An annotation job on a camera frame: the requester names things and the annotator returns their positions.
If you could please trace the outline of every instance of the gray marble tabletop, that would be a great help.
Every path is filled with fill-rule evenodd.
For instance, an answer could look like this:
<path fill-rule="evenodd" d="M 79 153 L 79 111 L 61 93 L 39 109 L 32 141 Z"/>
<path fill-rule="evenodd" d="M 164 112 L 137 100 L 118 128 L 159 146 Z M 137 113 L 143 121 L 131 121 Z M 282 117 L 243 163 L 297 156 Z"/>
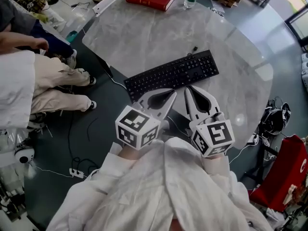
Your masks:
<path fill-rule="evenodd" d="M 235 26 L 197 3 L 175 0 L 166 12 L 116 0 L 93 23 L 83 43 L 127 77 L 197 52 L 211 50 L 219 75 L 194 85 L 212 94 L 231 120 L 238 149 L 256 129 L 270 95 L 273 69 Z M 186 113 L 184 88 L 173 109 Z"/>

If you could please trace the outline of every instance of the beige pants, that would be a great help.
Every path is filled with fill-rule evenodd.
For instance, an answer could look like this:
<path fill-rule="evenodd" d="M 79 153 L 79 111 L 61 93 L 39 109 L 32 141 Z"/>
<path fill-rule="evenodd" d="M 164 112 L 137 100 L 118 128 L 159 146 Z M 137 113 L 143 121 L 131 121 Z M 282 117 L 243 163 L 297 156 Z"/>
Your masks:
<path fill-rule="evenodd" d="M 91 100 L 85 95 L 66 94 L 53 89 L 56 86 L 87 86 L 90 75 L 83 69 L 71 69 L 58 58 L 35 54 L 35 87 L 31 113 L 57 110 L 86 111 Z"/>

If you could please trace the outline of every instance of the dark pants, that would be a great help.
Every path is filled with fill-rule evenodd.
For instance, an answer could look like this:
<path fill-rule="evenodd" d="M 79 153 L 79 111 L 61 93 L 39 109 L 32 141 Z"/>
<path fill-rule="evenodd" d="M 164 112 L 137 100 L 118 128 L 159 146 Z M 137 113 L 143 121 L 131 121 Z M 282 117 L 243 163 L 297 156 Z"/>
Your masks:
<path fill-rule="evenodd" d="M 35 38 L 43 38 L 48 41 L 49 44 L 49 53 L 55 53 L 57 55 L 61 55 L 64 58 L 68 58 L 74 52 L 70 45 L 64 43 L 63 41 L 59 40 L 53 34 L 46 32 L 42 25 L 40 24 L 39 20 L 37 20 L 32 28 L 30 35 Z"/>

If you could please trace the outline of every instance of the fiducial marker cube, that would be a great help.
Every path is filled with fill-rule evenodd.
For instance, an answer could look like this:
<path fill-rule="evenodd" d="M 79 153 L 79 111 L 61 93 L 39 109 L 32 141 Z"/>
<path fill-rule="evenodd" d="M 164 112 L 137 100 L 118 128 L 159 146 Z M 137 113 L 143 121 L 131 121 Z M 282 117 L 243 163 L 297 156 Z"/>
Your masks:
<path fill-rule="evenodd" d="M 197 125 L 192 141 L 203 157 L 226 152 L 235 142 L 230 120 Z"/>
<path fill-rule="evenodd" d="M 137 150 L 156 139 L 160 127 L 159 120 L 130 106 L 125 107 L 115 124 L 117 138 Z"/>

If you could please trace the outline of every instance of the black keyboard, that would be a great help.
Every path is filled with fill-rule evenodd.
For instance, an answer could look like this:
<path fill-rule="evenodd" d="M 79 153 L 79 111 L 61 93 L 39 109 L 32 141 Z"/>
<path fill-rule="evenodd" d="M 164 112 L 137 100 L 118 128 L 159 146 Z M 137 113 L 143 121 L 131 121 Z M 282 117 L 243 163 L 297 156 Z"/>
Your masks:
<path fill-rule="evenodd" d="M 207 50 L 152 68 L 126 79 L 124 83 L 133 103 L 150 90 L 178 89 L 218 74 L 213 56 Z"/>

